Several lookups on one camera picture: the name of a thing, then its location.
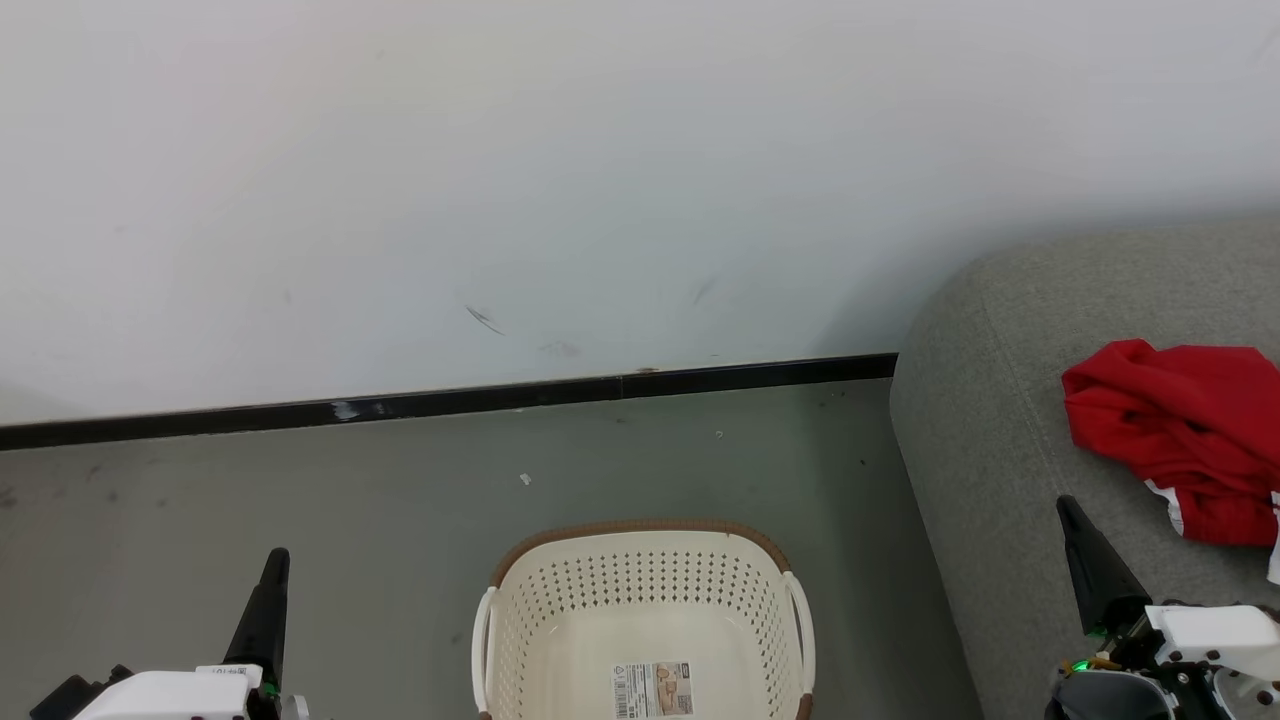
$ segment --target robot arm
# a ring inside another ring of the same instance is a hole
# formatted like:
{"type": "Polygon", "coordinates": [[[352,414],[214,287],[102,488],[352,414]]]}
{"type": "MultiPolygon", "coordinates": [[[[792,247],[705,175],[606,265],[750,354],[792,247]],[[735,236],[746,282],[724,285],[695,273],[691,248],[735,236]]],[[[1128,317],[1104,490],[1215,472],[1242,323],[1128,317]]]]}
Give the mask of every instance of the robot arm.
{"type": "Polygon", "coordinates": [[[1105,641],[1059,671],[1047,720],[1233,720],[1280,700],[1274,611],[1152,605],[1075,498],[1060,497],[1057,510],[1080,624],[1105,641]]]}
{"type": "Polygon", "coordinates": [[[275,548],[221,665],[137,674],[116,665],[106,683],[74,675],[31,720],[307,720],[302,697],[280,697],[288,587],[289,552],[275,548]]]}

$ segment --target brown basket rim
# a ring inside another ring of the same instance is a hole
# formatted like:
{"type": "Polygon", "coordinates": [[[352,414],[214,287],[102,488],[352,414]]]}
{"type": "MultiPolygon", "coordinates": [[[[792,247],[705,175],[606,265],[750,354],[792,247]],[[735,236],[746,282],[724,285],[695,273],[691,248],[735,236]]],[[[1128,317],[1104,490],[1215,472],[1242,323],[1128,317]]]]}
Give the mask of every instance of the brown basket rim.
{"type": "Polygon", "coordinates": [[[548,543],[559,542],[564,539],[579,539],[589,538],[594,536],[612,536],[621,533],[649,533],[649,532],[699,532],[699,533],[726,533],[731,536],[737,536],[744,539],[749,539],[755,544],[760,546],[760,550],[767,552],[773,562],[777,564],[780,573],[790,573],[791,564],[787,562],[787,556],[782,553],[777,544],[768,536],[750,528],[741,523],[733,523],[731,520],[613,520],[608,523],[590,523],[586,525],[572,525],[568,528],[559,528],[556,530],[547,530],[530,536],[521,541],[516,547],[507,551],[502,561],[498,562],[498,568],[493,571],[493,577],[489,579],[489,584],[493,587],[502,587],[502,580],[507,578],[507,573],[511,568],[520,560],[525,553],[535,547],[540,547],[548,543]]]}

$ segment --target white stripe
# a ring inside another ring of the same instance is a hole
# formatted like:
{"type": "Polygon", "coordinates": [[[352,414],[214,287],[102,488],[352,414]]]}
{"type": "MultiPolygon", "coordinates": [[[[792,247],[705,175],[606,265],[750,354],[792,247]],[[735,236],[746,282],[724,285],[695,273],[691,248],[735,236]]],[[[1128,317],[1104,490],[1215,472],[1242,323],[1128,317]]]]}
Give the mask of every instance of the white stripe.
{"type": "MultiPolygon", "coordinates": [[[[1276,514],[1276,527],[1280,528],[1280,492],[1271,493],[1271,511],[1276,514]]],[[[1271,548],[1271,562],[1267,564],[1267,580],[1280,585],[1280,532],[1276,544],[1271,548]]]]}
{"type": "Polygon", "coordinates": [[[1174,488],[1161,489],[1156,487],[1156,483],[1151,480],[1143,480],[1151,492],[1164,497],[1169,501],[1169,521],[1174,524],[1174,529],[1178,534],[1183,534],[1183,506],[1178,505],[1178,493],[1174,488]]]}

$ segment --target gray floor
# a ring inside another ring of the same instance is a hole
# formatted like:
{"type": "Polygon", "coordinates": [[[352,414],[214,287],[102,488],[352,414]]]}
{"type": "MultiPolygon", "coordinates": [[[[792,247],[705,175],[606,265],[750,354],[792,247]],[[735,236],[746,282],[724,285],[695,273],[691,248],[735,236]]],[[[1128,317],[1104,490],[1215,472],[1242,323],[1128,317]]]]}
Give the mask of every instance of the gray floor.
{"type": "Polygon", "coordinates": [[[74,673],[219,661],[285,546],[288,692],[316,717],[471,717],[471,623],[502,553],[675,500],[791,557],[815,717],[977,717],[887,396],[860,380],[0,454],[0,716],[74,673]]]}

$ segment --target white wall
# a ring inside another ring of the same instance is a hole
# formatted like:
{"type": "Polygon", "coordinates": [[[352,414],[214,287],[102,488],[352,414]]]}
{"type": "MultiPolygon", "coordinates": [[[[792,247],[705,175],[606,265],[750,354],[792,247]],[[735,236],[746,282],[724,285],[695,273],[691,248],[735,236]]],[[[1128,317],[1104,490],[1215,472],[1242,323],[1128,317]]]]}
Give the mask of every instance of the white wall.
{"type": "Polygon", "coordinates": [[[890,351],[986,250],[1280,205],[1280,4],[4,0],[0,111],[0,423],[410,392],[890,351]]]}

